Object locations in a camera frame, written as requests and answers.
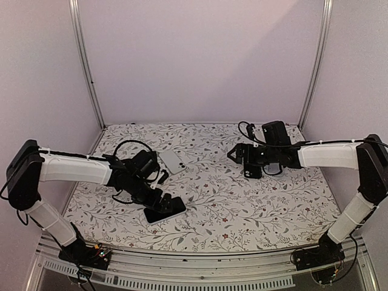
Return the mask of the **black cased phone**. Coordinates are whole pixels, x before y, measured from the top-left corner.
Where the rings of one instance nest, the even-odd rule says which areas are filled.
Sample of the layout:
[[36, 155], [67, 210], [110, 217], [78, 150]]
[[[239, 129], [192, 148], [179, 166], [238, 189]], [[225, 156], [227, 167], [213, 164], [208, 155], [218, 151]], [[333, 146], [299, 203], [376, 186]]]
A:
[[244, 164], [244, 177], [260, 179], [262, 177], [262, 167], [255, 164]]

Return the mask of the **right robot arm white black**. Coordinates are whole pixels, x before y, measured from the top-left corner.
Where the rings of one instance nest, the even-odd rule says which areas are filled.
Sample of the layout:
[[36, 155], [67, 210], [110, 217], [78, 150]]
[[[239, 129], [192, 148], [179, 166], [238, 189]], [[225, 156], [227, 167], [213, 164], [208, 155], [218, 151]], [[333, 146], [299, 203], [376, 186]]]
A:
[[335, 257], [344, 239], [361, 227], [387, 198], [387, 145], [376, 134], [365, 139], [294, 145], [239, 143], [227, 156], [244, 166], [245, 177], [255, 179], [260, 179], [261, 169], [270, 164], [290, 169], [338, 167], [358, 171], [360, 185], [355, 196], [320, 237], [319, 247], [313, 252], [318, 264], [327, 264]]

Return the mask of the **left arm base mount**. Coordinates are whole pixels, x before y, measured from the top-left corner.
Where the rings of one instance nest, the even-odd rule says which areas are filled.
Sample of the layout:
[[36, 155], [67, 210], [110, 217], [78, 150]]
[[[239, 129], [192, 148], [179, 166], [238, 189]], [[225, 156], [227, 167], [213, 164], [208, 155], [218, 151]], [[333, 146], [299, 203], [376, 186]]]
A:
[[101, 244], [88, 246], [83, 240], [77, 239], [68, 246], [61, 246], [58, 258], [63, 261], [99, 270], [107, 270], [111, 259], [111, 249]]

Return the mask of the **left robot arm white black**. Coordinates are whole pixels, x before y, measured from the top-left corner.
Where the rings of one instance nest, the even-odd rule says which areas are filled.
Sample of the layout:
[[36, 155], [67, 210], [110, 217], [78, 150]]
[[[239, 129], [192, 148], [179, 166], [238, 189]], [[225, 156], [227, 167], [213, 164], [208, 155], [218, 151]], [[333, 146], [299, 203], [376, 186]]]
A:
[[39, 194], [39, 184], [48, 181], [76, 181], [113, 187], [127, 192], [131, 202], [163, 218], [175, 214], [175, 198], [153, 186], [161, 167], [157, 153], [150, 147], [134, 157], [119, 159], [111, 155], [90, 156], [52, 151], [38, 146], [33, 139], [19, 149], [6, 170], [1, 198], [19, 212], [31, 217], [51, 234], [77, 263], [90, 258], [90, 250], [75, 226]]

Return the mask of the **white cased phone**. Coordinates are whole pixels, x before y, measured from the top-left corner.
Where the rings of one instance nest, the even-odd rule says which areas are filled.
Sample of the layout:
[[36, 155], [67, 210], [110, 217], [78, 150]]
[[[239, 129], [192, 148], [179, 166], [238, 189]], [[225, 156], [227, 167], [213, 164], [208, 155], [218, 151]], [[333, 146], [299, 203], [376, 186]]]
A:
[[159, 213], [154, 210], [144, 209], [144, 215], [146, 221], [150, 224], [156, 224], [165, 220], [174, 218], [180, 214], [183, 214], [187, 210], [186, 205], [180, 197], [172, 199], [172, 211], [168, 213]]

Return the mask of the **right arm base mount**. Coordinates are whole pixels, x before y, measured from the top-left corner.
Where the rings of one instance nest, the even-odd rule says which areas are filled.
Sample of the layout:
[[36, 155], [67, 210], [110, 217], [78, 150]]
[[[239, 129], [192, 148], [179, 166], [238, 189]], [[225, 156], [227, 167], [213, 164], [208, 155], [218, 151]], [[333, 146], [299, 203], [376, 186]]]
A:
[[345, 254], [341, 244], [322, 243], [309, 249], [297, 248], [290, 255], [290, 262], [297, 270], [320, 267], [312, 272], [313, 280], [319, 285], [332, 284], [344, 265]]

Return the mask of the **light blue cased phone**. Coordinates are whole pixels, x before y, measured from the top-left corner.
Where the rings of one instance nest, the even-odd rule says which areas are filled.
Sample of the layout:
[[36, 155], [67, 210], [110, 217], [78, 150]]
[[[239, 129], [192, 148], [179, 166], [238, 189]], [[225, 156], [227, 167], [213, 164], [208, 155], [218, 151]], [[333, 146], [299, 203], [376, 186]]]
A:
[[281, 164], [271, 163], [263, 167], [263, 172], [268, 176], [278, 176], [283, 174], [283, 167]]

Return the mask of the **bare silver white phone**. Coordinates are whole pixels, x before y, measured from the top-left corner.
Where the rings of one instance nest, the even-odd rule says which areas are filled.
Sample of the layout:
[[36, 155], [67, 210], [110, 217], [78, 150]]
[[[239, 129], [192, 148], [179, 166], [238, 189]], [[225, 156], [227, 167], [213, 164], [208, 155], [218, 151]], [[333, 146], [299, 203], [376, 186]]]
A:
[[186, 165], [173, 150], [161, 152], [159, 154], [159, 158], [173, 175], [176, 175], [186, 169]]

